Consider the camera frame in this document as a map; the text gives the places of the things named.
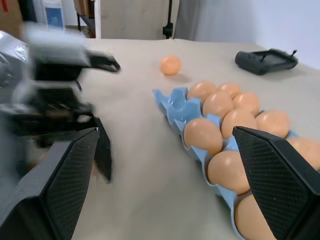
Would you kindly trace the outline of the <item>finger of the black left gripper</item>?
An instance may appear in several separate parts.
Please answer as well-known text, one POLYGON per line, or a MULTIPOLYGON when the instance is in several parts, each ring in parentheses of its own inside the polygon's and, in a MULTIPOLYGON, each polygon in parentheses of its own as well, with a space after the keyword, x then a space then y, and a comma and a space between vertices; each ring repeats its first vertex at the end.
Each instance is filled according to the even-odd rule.
POLYGON ((110 73, 118 73, 121 70, 120 64, 112 55, 87 51, 87 57, 89 60, 89 69, 103 70, 110 73))
POLYGON ((94 156, 96 167, 107 182, 110 183, 112 181, 111 142, 100 118, 94 117, 94 123, 99 130, 99 138, 94 156))

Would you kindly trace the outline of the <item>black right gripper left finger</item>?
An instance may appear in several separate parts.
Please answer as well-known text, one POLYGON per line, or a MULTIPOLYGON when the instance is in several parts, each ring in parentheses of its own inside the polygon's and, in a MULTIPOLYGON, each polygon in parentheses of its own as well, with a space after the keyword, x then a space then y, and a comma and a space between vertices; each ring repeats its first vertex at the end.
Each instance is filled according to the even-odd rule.
POLYGON ((54 143, 26 175, 17 136, 0 137, 0 240, 71 240, 87 195, 99 138, 96 128, 54 143))

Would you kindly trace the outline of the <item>white box with blue print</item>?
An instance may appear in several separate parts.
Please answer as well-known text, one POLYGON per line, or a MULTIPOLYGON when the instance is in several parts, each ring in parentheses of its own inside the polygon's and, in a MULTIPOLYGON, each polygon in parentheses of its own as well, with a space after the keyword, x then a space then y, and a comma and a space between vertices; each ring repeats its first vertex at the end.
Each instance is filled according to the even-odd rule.
POLYGON ((46 23, 55 28, 64 29, 64 13, 62 0, 42 0, 46 23))

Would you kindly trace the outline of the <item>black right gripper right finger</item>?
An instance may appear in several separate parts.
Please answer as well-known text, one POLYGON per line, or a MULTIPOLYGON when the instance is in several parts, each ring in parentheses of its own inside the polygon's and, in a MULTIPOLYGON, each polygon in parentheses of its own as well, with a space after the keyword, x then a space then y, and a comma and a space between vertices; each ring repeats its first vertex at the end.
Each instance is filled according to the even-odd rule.
POLYGON ((284 138, 243 126, 232 133, 276 240, 320 240, 320 173, 284 138))

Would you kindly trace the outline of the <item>blue plastic egg tray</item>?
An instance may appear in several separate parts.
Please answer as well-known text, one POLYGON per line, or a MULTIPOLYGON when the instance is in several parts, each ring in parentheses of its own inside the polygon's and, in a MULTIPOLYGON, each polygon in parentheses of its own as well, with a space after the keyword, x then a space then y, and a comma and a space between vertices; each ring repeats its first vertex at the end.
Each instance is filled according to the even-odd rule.
MULTIPOLYGON (((244 237, 242 237, 237 229, 235 223, 235 210, 242 199, 249 195, 252 195, 251 190, 249 189, 247 192, 241 195, 237 195, 236 192, 228 190, 218 184, 212 185, 208 181, 207 169, 210 160, 215 155, 211 156, 206 150, 198 147, 191 146, 190 148, 187 148, 183 138, 184 128, 186 124, 191 120, 197 118, 205 118, 210 120, 211 122, 216 124, 218 128, 220 128, 222 124, 222 118, 212 114, 204 116, 202 114, 202 100, 194 97, 187 99, 188 89, 186 87, 175 88, 168 96, 163 95, 158 89, 154 89, 152 92, 154 94, 155 102, 158 109, 166 117, 167 122, 169 123, 171 128, 181 137, 181 141, 184 144, 186 152, 196 161, 198 167, 202 171, 202 175, 206 184, 213 189, 213 192, 217 196, 222 197, 228 205, 230 209, 231 224, 234 232, 237 234, 240 240, 246 240, 244 237)), ((237 140, 234 136, 228 139, 222 138, 222 150, 220 152, 222 151, 240 152, 237 140)))

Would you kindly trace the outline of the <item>brown egg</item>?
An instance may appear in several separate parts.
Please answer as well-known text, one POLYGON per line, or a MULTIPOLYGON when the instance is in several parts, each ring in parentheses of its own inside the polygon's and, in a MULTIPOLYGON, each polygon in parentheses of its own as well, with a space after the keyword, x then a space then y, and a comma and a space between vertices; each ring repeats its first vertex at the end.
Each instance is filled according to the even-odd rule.
POLYGON ((250 189, 238 151, 226 150, 215 155, 208 163, 207 179, 212 185, 219 185, 234 191, 237 195, 244 194, 250 189))
POLYGON ((210 114, 223 119, 233 109, 234 105, 231 97, 223 91, 218 91, 205 100, 202 106, 202 115, 210 114))
POLYGON ((261 109, 261 102, 259 97, 252 91, 238 94, 233 100, 235 109, 245 109, 253 116, 257 116, 261 109))
POLYGON ((181 60, 175 55, 168 55, 160 62, 160 70, 164 75, 176 75, 181 69, 181 60))
POLYGON ((268 132, 281 138, 285 138, 288 135, 291 126, 289 115, 281 110, 264 111, 255 120, 260 131, 268 132))
POLYGON ((232 100, 242 93, 241 86, 238 83, 234 82, 223 83, 217 89, 219 91, 227 93, 232 100))
POLYGON ((235 225, 246 240, 276 240, 252 194, 237 205, 235 225))
POLYGON ((287 141, 316 170, 320 170, 320 142, 307 137, 290 137, 287 141))
POLYGON ((216 124, 206 118, 195 118, 183 130, 183 140, 187 148, 206 150, 210 156, 218 154, 223 147, 223 138, 216 124))
POLYGON ((202 102, 217 91, 217 87, 214 83, 209 81, 200 81, 193 85, 187 93, 187 99, 190 98, 198 98, 201 99, 202 102))
POLYGON ((229 139, 233 136, 233 128, 237 126, 257 129, 255 117, 247 110, 237 108, 231 110, 223 119, 220 131, 223 139, 229 139))

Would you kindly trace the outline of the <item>black handheld controller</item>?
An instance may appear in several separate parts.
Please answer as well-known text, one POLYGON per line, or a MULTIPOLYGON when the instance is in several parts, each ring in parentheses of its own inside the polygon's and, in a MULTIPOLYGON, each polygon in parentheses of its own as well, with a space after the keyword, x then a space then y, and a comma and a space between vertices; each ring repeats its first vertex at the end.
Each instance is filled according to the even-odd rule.
POLYGON ((293 69, 299 62, 295 56, 296 52, 296 49, 292 53, 287 53, 275 48, 253 52, 239 51, 234 61, 239 68, 263 76, 268 73, 293 69))

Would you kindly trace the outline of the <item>black metal shelf frame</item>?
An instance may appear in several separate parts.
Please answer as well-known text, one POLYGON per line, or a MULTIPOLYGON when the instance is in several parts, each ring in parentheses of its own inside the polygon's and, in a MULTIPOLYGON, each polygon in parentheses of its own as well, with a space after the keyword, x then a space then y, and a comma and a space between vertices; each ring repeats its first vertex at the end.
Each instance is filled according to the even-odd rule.
POLYGON ((95 0, 73 0, 73 3, 77 17, 77 30, 82 31, 82 20, 87 27, 89 38, 95 38, 95 0))

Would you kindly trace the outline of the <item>black stand pole with clamp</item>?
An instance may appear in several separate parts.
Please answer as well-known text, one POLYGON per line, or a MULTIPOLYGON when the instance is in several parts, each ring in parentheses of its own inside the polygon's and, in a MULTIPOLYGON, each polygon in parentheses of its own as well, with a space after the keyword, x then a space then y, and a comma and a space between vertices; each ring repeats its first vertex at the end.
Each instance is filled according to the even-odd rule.
POLYGON ((173 0, 169 0, 167 24, 162 28, 162 34, 165 36, 166 39, 169 39, 173 36, 174 24, 171 22, 172 6, 173 0))

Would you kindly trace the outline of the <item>brown cardboard box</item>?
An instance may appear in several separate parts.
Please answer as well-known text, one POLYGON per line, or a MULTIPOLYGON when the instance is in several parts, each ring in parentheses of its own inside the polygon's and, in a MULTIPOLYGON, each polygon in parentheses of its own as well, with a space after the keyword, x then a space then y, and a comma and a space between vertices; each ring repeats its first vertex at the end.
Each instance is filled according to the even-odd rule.
POLYGON ((0 0, 0 31, 20 38, 23 18, 18 0, 0 0))

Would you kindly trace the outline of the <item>beige wooden board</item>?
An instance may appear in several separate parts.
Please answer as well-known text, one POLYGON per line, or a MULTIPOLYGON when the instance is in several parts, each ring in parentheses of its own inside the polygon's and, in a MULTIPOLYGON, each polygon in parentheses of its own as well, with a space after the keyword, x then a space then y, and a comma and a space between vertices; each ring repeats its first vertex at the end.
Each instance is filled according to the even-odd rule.
POLYGON ((176 25, 180 0, 95 0, 97 39, 162 40, 176 25))

